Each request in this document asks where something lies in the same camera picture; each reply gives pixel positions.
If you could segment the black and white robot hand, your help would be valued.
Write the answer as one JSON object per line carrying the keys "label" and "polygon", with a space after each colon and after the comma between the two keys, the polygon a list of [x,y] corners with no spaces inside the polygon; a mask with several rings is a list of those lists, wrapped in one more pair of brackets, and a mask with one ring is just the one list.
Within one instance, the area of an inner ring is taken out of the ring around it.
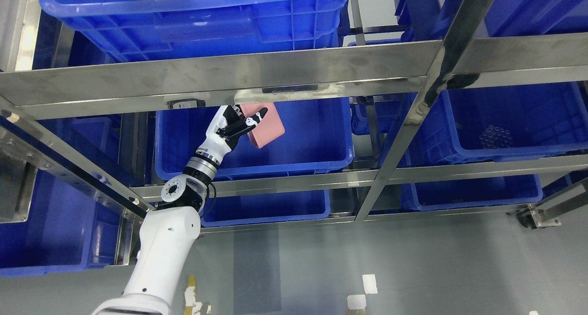
{"label": "black and white robot hand", "polygon": [[253,131],[268,112],[262,107],[251,116],[246,116],[240,105],[221,106],[206,130],[204,142],[195,150],[200,156],[219,165],[225,155],[237,147],[241,136]]}

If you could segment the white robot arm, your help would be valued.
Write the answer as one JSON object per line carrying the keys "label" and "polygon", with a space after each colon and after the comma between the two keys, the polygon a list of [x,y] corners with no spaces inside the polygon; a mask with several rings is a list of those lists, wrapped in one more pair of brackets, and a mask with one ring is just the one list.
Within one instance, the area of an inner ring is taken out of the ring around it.
{"label": "white robot arm", "polygon": [[162,203],[139,230],[138,261],[122,295],[95,315],[170,315],[187,255],[200,234],[200,212],[222,159],[195,152],[181,175],[165,183]]}

